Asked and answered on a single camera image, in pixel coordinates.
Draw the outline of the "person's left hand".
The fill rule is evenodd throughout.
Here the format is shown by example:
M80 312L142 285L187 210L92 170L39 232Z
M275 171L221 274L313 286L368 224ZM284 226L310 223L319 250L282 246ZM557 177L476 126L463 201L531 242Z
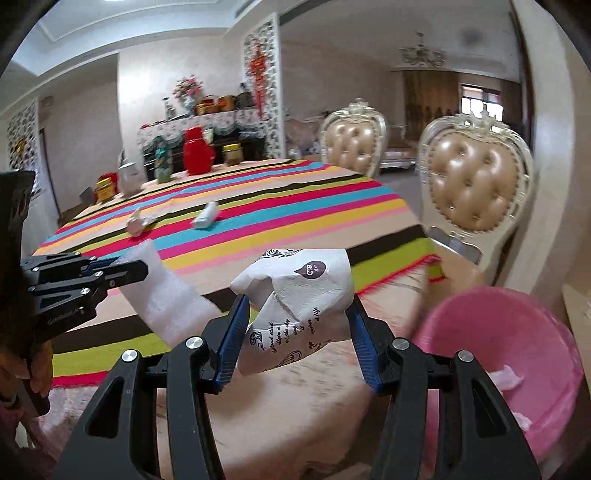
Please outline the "person's left hand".
M1 406L9 411L22 409L18 399L23 380L30 382L31 390L47 398L53 382L53 348L50 341L36 348L30 362L19 357L1 340Z

